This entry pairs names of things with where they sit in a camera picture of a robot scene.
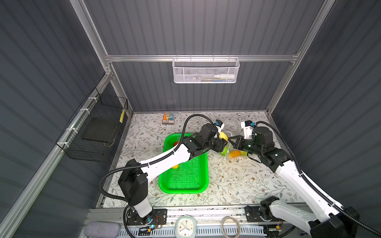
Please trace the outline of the green round fruit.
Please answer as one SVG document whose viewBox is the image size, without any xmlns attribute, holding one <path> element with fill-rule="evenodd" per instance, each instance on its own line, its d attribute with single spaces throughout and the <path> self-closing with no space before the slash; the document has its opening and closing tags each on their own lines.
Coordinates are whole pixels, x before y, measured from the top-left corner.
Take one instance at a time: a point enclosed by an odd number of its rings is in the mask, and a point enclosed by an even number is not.
<svg viewBox="0 0 381 238">
<path fill-rule="evenodd" d="M 224 147 L 223 151 L 220 152 L 220 155 L 222 156 L 226 156 L 230 153 L 230 150 L 231 150 L 231 146 L 230 145 L 227 145 Z"/>
</svg>

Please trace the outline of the clear zip top bag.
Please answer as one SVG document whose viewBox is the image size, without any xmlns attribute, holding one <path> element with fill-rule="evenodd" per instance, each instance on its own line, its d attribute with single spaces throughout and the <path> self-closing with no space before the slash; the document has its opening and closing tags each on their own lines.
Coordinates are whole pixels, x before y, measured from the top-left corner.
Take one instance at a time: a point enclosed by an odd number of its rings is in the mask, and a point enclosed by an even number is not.
<svg viewBox="0 0 381 238">
<path fill-rule="evenodd" d="M 228 136 L 228 138 L 237 135 L 236 133 L 229 132 L 229 131 L 226 131 L 226 132 L 224 132 L 224 133 Z M 230 150 L 230 152 L 236 150 L 236 149 L 233 148 L 232 144 L 231 144 L 229 141 L 228 141 L 228 144 L 227 144 L 227 145 L 230 145 L 230 146 L 231 146 L 231 150 Z M 226 160 L 226 161 L 231 160 L 231 159 L 229 158 L 229 155 L 226 155 L 226 156 L 225 156 L 225 160 Z"/>
</svg>

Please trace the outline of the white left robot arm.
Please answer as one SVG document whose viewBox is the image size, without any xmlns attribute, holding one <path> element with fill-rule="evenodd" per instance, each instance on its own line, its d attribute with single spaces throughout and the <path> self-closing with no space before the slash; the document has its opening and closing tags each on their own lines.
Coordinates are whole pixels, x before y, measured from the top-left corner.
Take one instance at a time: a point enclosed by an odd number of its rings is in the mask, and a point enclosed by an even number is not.
<svg viewBox="0 0 381 238">
<path fill-rule="evenodd" d="M 199 132 L 185 136 L 187 124 L 194 117 L 207 119 L 208 123 L 204 124 Z M 222 152 L 228 144 L 226 139 L 220 137 L 223 129 L 224 123 L 221 120 L 213 122 L 209 117 L 202 114 L 189 116 L 184 123 L 179 143 L 175 147 L 141 162 L 132 159 L 124 167 L 109 171 L 99 182 L 98 188 L 101 194 L 112 199 L 125 201 L 127 207 L 133 209 L 144 224 L 148 224 L 154 217 L 154 209 L 147 198 L 149 183 L 170 168 L 210 150 L 217 153 Z M 123 196 L 110 194 L 104 189 L 105 180 L 117 172 L 122 173 L 118 184 Z"/>
</svg>

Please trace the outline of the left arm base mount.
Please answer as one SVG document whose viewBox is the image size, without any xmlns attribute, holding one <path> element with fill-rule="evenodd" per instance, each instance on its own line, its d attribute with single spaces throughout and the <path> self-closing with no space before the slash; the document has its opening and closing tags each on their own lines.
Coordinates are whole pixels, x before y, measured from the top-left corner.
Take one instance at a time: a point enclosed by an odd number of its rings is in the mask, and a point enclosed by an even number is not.
<svg viewBox="0 0 381 238">
<path fill-rule="evenodd" d="M 140 217 L 134 210 L 129 209 L 126 214 L 127 225 L 165 225 L 167 221 L 167 209 L 153 209 L 148 215 Z"/>
</svg>

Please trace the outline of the orange carrot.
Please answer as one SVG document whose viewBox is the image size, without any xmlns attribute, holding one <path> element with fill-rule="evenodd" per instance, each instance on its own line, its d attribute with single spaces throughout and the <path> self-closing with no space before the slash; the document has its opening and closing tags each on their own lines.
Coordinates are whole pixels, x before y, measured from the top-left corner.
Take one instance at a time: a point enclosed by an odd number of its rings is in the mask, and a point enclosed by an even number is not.
<svg viewBox="0 0 381 238">
<path fill-rule="evenodd" d="M 241 156 L 241 152 L 238 151 L 238 150 L 235 150 L 235 151 L 232 151 L 229 153 L 229 158 L 232 159 L 232 158 L 236 158 L 236 157 L 239 157 Z"/>
</svg>

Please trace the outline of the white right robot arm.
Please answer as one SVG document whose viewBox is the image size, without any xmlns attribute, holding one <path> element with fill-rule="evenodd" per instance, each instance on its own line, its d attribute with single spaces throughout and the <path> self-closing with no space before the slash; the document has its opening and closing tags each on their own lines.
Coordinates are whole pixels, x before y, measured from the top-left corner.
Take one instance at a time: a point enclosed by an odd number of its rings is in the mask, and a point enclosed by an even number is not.
<svg viewBox="0 0 381 238">
<path fill-rule="evenodd" d="M 353 207 L 344 207 L 329 196 L 299 167 L 295 155 L 277 148 L 273 141 L 276 131 L 262 121 L 241 123 L 244 135 L 229 137 L 233 148 L 257 155 L 260 162 L 284 179 L 305 201 L 310 212 L 302 211 L 276 196 L 261 201 L 259 215 L 264 221 L 284 220 L 303 230 L 312 238 L 354 238 L 358 227 L 380 237 L 381 233 L 359 221 Z"/>
</svg>

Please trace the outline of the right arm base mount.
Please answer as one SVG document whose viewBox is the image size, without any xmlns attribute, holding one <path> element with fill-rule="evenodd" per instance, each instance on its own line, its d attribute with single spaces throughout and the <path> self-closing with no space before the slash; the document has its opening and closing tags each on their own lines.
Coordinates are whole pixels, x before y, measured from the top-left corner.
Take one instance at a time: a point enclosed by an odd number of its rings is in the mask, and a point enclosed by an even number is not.
<svg viewBox="0 0 381 238">
<path fill-rule="evenodd" d="M 283 223 L 284 221 L 282 219 L 278 219 L 272 216 L 270 219 L 269 217 L 264 218 L 262 216 L 262 213 L 260 212 L 261 206 L 259 204 L 257 205 L 247 205 L 244 207 L 246 219 L 248 222 L 276 222 L 276 223 Z"/>
</svg>

